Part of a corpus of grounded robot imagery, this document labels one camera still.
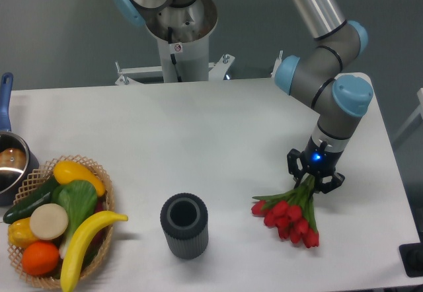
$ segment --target tulip bouquet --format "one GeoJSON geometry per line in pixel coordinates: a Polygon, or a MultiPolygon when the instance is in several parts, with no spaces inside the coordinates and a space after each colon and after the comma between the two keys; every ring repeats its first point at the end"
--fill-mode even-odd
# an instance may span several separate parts
{"type": "Polygon", "coordinates": [[[278,229],[281,239],[297,244],[303,240],[307,248],[319,245],[313,205],[315,178],[312,175],[286,193],[272,196],[254,196],[258,200],[251,208],[252,214],[264,217],[267,227],[278,229]]]}

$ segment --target orange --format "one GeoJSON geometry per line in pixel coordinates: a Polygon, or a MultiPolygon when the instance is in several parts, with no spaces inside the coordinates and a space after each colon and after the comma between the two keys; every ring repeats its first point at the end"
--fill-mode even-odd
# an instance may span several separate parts
{"type": "Polygon", "coordinates": [[[43,275],[59,263],[59,249],[47,241],[36,241],[22,255],[23,270],[29,275],[43,275]]]}

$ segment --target blue pot handle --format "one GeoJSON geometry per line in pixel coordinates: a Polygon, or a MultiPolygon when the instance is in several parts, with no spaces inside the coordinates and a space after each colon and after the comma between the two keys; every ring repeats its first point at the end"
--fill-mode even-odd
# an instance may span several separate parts
{"type": "Polygon", "coordinates": [[[5,73],[0,84],[0,131],[12,131],[9,117],[9,104],[13,86],[13,74],[5,73]]]}

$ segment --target saucepan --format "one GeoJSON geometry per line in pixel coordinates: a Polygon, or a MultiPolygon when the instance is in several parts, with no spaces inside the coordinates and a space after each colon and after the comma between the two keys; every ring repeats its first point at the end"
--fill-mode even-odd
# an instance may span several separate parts
{"type": "Polygon", "coordinates": [[[28,174],[38,160],[24,139],[12,133],[9,118],[13,74],[5,73],[0,84],[0,206],[12,205],[28,174]]]}

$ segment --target yellow bell pepper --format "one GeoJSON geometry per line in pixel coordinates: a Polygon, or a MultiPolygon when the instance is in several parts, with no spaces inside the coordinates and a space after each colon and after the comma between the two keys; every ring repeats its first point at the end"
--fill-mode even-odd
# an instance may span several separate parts
{"type": "Polygon", "coordinates": [[[106,192],[106,188],[101,180],[80,163],[60,161],[55,165],[53,175],[62,185],[68,184],[74,180],[86,180],[95,187],[98,197],[103,196],[106,192]]]}
{"type": "Polygon", "coordinates": [[[9,226],[7,233],[11,244],[16,247],[27,248],[30,244],[39,240],[29,227],[29,220],[30,217],[19,219],[9,226]]]}

